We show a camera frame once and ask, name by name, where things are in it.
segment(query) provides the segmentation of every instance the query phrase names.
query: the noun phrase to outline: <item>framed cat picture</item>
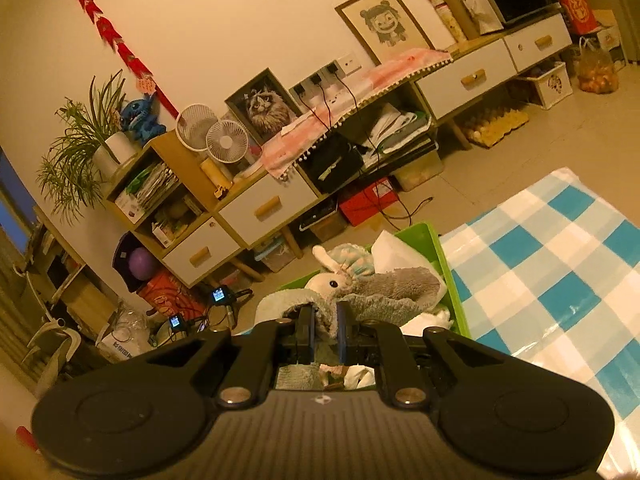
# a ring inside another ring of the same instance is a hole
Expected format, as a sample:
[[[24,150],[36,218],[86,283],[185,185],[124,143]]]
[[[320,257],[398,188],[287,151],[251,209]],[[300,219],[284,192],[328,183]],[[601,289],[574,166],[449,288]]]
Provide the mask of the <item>framed cat picture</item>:
[[[376,65],[410,48],[433,48],[402,0],[349,0],[335,10]]]
[[[225,103],[260,144],[301,115],[295,101],[268,68]]]

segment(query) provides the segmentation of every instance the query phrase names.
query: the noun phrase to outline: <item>metal screw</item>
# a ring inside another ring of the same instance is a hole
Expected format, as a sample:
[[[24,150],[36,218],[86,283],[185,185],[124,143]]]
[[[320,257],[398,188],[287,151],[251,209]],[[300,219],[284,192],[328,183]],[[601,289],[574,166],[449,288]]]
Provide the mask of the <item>metal screw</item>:
[[[396,400],[403,404],[419,404],[427,398],[427,394],[418,388],[400,388],[396,391]]]
[[[242,386],[233,386],[222,390],[220,399],[227,404],[240,404],[251,399],[251,392]]]

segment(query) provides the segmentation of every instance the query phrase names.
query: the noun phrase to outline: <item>bag of oranges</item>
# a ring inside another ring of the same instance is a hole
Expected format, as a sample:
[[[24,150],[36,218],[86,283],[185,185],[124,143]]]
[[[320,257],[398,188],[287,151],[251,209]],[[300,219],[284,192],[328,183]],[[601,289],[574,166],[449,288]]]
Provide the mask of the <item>bag of oranges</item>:
[[[620,86],[618,74],[608,51],[596,47],[593,40],[580,38],[580,58],[577,63],[578,83],[583,92],[607,94]]]

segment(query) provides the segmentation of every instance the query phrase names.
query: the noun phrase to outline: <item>blue stuffed toy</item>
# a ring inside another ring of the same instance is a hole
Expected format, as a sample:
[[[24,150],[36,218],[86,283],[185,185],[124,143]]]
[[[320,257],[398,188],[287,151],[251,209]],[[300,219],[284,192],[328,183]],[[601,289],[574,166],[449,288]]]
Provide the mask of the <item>blue stuffed toy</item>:
[[[151,113],[155,96],[145,94],[144,98],[130,102],[120,112],[122,131],[133,132],[133,139],[139,140],[143,146],[166,132],[166,126],[158,124],[158,116]]]

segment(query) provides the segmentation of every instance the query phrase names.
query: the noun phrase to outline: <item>purple balloon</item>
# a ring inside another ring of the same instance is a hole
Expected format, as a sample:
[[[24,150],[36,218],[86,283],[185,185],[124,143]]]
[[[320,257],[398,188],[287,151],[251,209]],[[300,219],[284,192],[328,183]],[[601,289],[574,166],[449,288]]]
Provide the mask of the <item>purple balloon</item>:
[[[159,262],[156,257],[145,247],[134,249],[129,256],[129,270],[139,280],[146,282],[150,280],[156,270],[158,270]]]

